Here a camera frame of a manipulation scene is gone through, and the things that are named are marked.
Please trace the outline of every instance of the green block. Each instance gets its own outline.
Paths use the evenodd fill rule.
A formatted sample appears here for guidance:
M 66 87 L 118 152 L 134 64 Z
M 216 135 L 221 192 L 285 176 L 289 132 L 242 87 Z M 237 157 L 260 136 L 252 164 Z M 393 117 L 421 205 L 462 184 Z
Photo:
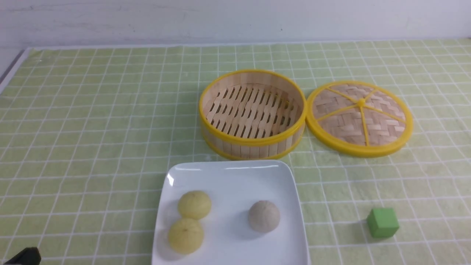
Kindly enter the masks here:
M 374 238 L 392 237 L 399 229 L 398 218 L 393 208 L 371 209 L 366 222 Z

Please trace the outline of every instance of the yellow plastic rim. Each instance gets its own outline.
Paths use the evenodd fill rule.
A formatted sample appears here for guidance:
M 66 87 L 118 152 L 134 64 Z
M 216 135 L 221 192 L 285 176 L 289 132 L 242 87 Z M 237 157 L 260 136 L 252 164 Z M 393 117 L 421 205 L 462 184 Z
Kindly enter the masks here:
M 397 104 L 401 107 L 402 111 L 404 112 L 404 116 L 406 117 L 406 120 L 403 121 L 406 124 L 406 128 L 405 128 L 404 132 L 402 133 L 402 135 L 397 140 L 395 140 L 394 142 L 392 142 L 390 144 L 387 144 L 387 145 L 382 145 L 382 146 L 360 146 L 360 145 L 356 145 L 356 144 L 352 144 L 352 143 L 342 141 L 338 138 L 335 138 L 334 136 L 332 136 L 328 132 L 326 132 L 319 125 L 316 118 L 314 118 L 314 113 L 312 112 L 312 105 L 314 104 L 314 99 L 324 89 L 327 89 L 327 88 L 329 88 L 331 86 L 334 86 L 334 85 L 340 85 L 340 84 L 345 84 L 345 83 L 369 86 L 369 87 L 374 89 L 373 92 L 371 92 L 371 94 L 374 93 L 374 91 L 380 91 L 380 92 L 390 96 L 394 101 L 396 101 Z M 368 133 L 367 133 L 367 130 L 366 130 L 366 123 L 365 123 L 365 118 L 364 118 L 364 115 L 363 115 L 363 105 L 364 105 L 365 101 L 364 100 L 353 100 L 351 98 L 348 98 L 348 99 L 351 100 L 353 103 L 355 103 L 356 104 L 355 106 L 359 107 L 359 109 L 360 109 L 360 113 L 362 114 L 363 128 L 364 128 L 364 131 L 365 131 L 365 138 L 366 138 L 366 142 L 368 143 L 368 140 L 367 140 Z M 399 99 L 394 94 L 392 94 L 391 92 L 389 92 L 389 91 L 387 91 L 387 90 L 385 90 L 385 89 L 383 89 L 379 86 L 370 84 L 370 83 L 365 83 L 365 82 L 361 82 L 361 81 L 338 81 L 338 82 L 328 83 L 328 84 L 325 84 L 325 85 L 317 88 L 316 90 L 314 90 L 309 95 L 309 98 L 308 98 L 307 102 L 308 102 L 307 108 L 309 108 L 309 111 L 306 115 L 306 120 L 307 120 L 309 129 L 319 139 L 319 141 L 321 141 L 326 146 L 328 146 L 328 147 L 330 147 L 330 148 L 332 148 L 336 151 L 339 151 L 341 153 L 346 153 L 346 154 L 349 154 L 351 156 L 356 156 L 356 157 L 382 157 L 382 156 L 390 155 L 390 154 L 398 151 L 399 149 L 401 149 L 407 143 L 407 141 L 409 140 L 409 138 L 412 135 L 414 122 L 413 122 L 413 119 L 412 119 L 412 114 L 410 113 L 409 109 L 407 108 L 407 105 L 401 99 Z
M 203 97 L 204 95 L 208 92 L 208 90 L 216 83 L 218 82 L 219 80 L 221 79 L 224 79 L 228 76 L 231 76 L 231 75 L 235 75 L 235 74 L 239 74 L 239 73 L 250 73 L 250 72 L 259 72 L 259 73 L 266 73 L 266 74 L 271 74 L 271 75 L 275 75 L 275 76 L 278 76 L 280 78 L 283 78 L 285 79 L 286 81 L 288 81 L 292 86 L 294 86 L 296 88 L 296 90 L 299 92 L 299 94 L 301 95 L 301 98 L 302 98 L 302 101 L 303 101 L 303 110 L 301 112 L 301 116 L 299 117 L 299 119 L 293 124 L 293 126 L 291 126 L 290 128 L 288 128 L 286 131 L 284 132 L 281 132 L 279 134 L 276 134 L 276 135 L 273 135 L 273 136 L 270 136 L 270 137 L 266 137 L 266 138 L 259 138 L 259 139 L 247 139 L 247 138 L 241 138 L 241 137 L 236 137 L 236 136 L 232 136 L 232 135 L 228 135 L 228 134 L 225 134 L 221 131 L 219 131 L 218 129 L 214 128 L 209 122 L 208 120 L 206 119 L 206 117 L 203 115 Z M 238 145 L 246 145 L 246 146 L 265 146 L 265 145 L 271 145 L 271 144 L 274 144 L 274 143 L 277 143 L 277 142 L 280 142 L 288 137 L 290 137 L 291 135 L 293 135 L 302 125 L 303 123 L 305 123 L 305 119 L 306 119 L 306 114 L 308 112 L 308 108 L 307 108 L 307 104 L 306 104 L 306 99 L 304 98 L 304 93 L 302 92 L 301 88 L 299 88 L 298 85 L 296 85 L 295 82 L 291 81 L 291 79 L 289 79 L 288 77 L 286 76 L 283 76 L 283 75 L 280 75 L 278 73 L 275 73 L 275 72 L 271 72 L 271 71 L 267 71 L 267 70 L 259 70 L 259 69 L 247 69 L 247 70 L 239 70 L 239 71 L 235 71 L 235 72 L 231 72 L 231 73 L 228 73 L 228 74 L 225 74 L 225 75 L 222 75 L 220 76 L 218 79 L 214 80 L 212 83 L 210 83 L 203 91 L 203 93 L 201 94 L 201 97 L 200 97 L 200 102 L 199 102 L 199 115 L 200 115 L 200 119 L 203 123 L 203 126 L 205 126 L 208 131 L 215 135 L 217 138 L 223 140 L 223 141 L 226 141 L 226 142 L 229 142 L 229 143 L 232 143 L 232 144 L 238 144 Z
M 301 133 L 301 136 L 299 137 L 298 140 L 296 140 L 296 142 L 288 149 L 286 149 L 285 151 L 279 153 L 279 154 L 276 154 L 274 156 L 270 156 L 270 157 L 264 157 L 264 158 L 259 158 L 259 159 L 280 159 L 284 156 L 286 156 L 288 153 L 290 153 L 291 151 L 293 151 L 296 146 L 298 146 L 299 142 L 301 142 L 301 139 L 302 139 L 302 135 L 304 133 L 304 129 L 302 130 L 302 133 Z M 204 135 L 203 133 L 203 138 L 204 138 L 204 141 L 208 144 L 208 146 L 218 155 L 224 157 L 224 158 L 227 158 L 229 160 L 248 160 L 248 159 L 252 159 L 253 158 L 248 158 L 248 159 L 244 159 L 242 157 L 236 157 L 236 156 L 233 156 L 233 155 L 230 155 L 230 154 L 226 154 L 224 153 L 223 151 L 217 149 L 210 141 L 208 141 L 208 139 L 206 138 L 206 136 Z

